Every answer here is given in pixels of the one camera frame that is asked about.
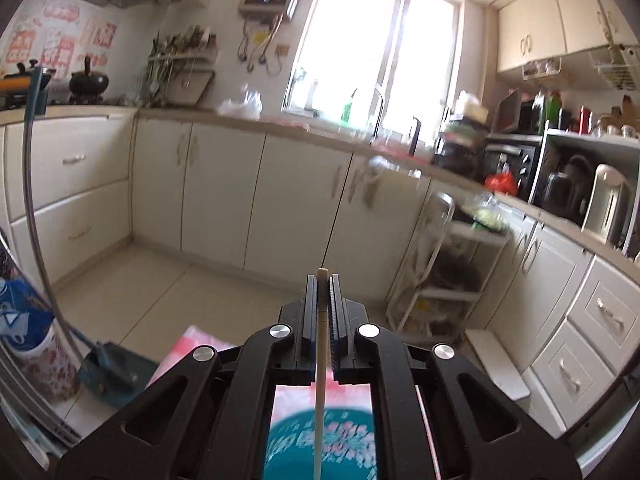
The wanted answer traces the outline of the bamboo chopstick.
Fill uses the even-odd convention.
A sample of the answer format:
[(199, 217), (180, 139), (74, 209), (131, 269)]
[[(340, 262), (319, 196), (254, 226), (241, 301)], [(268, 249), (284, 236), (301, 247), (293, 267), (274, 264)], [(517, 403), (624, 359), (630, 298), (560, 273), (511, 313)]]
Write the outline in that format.
[(329, 349), (329, 271), (317, 272), (316, 409), (314, 410), (314, 480), (322, 475), (324, 409), (326, 408), (326, 367)]

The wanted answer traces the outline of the white rolling kitchen cart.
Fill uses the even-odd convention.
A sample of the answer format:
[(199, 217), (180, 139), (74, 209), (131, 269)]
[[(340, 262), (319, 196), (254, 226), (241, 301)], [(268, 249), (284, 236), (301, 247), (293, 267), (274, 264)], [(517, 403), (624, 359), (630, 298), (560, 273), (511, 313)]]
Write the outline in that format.
[(456, 342), (508, 240), (492, 194), (431, 193), (387, 298), (392, 332), (422, 347)]

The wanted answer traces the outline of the chrome kitchen faucet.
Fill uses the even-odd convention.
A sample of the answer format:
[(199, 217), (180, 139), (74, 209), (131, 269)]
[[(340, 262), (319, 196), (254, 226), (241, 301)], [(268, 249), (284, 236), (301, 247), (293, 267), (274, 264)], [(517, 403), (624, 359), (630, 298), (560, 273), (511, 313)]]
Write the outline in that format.
[(375, 114), (375, 123), (374, 123), (373, 131), (369, 136), (368, 144), (370, 146), (372, 146), (374, 142), (378, 140), (378, 135), (380, 134), (381, 124), (382, 124), (383, 113), (385, 110), (385, 100), (384, 100), (382, 87), (379, 84), (374, 84), (372, 89), (373, 89), (373, 93), (376, 96), (378, 96), (378, 111)]

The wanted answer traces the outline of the white step stool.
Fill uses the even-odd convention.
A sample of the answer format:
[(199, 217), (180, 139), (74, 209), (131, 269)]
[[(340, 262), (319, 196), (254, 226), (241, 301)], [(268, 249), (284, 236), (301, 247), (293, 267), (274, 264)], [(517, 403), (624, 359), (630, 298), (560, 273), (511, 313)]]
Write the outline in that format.
[(512, 401), (530, 396), (530, 390), (497, 337), (489, 330), (466, 330), (469, 341), (486, 375)]

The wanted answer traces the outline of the blue white bag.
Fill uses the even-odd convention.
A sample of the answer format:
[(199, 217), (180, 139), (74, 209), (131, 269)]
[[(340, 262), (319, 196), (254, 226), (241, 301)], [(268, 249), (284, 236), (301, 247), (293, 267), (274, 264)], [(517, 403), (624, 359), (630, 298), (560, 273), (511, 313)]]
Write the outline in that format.
[(70, 400), (79, 390), (77, 367), (28, 283), (1, 280), (1, 342), (18, 367), (50, 403)]

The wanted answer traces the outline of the white electric kettle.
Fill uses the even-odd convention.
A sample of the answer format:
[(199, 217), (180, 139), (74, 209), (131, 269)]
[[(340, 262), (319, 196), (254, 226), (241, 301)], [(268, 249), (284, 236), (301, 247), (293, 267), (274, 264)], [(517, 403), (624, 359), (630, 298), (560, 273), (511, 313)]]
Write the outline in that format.
[(629, 199), (630, 186), (624, 175), (612, 166), (597, 166), (582, 232), (616, 246), (622, 235)]

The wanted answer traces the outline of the red plastic bag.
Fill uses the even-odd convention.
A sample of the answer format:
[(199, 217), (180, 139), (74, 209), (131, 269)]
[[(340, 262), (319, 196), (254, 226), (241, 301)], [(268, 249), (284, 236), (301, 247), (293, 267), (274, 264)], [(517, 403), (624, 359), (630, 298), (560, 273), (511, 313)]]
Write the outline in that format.
[(484, 188), (494, 193), (506, 194), (509, 196), (518, 195), (518, 184), (514, 175), (510, 171), (492, 174), (485, 179)]

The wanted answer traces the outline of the white metal shelf rack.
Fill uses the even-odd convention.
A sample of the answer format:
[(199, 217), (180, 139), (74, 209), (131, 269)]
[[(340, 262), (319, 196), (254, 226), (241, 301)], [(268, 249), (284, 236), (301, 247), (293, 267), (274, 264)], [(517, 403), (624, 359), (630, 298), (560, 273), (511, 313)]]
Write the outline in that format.
[(529, 203), (582, 228), (597, 166), (620, 171), (630, 186), (630, 199), (620, 241), (626, 257), (639, 253), (639, 141), (622, 136), (590, 136), (549, 129), (542, 136)]

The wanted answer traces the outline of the white plastic bag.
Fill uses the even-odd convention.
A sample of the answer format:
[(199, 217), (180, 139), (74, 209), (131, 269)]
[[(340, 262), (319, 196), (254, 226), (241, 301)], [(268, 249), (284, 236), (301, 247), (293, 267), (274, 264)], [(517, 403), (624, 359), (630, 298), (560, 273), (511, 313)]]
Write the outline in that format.
[(217, 107), (220, 116), (258, 120), (262, 114), (262, 95), (259, 91), (244, 87), (239, 100), (225, 99)]

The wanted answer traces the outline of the black wok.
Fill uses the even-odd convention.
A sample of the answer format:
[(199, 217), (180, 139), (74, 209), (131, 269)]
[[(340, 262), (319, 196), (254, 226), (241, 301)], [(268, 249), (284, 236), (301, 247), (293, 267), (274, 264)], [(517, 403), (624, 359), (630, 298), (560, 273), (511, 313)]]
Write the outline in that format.
[(91, 68), (91, 58), (86, 55), (84, 68), (72, 73), (68, 88), (70, 88), (70, 104), (94, 105), (102, 102), (103, 93), (106, 91), (110, 80), (104, 73), (96, 72)]

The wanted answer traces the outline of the wall utensil rack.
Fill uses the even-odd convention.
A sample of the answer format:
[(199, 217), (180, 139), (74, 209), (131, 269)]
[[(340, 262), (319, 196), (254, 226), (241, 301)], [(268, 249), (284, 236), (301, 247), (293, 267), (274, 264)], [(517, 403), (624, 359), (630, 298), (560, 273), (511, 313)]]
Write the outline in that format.
[(142, 77), (140, 99), (146, 107), (195, 108), (215, 77), (217, 36), (192, 25), (182, 34), (153, 38)]

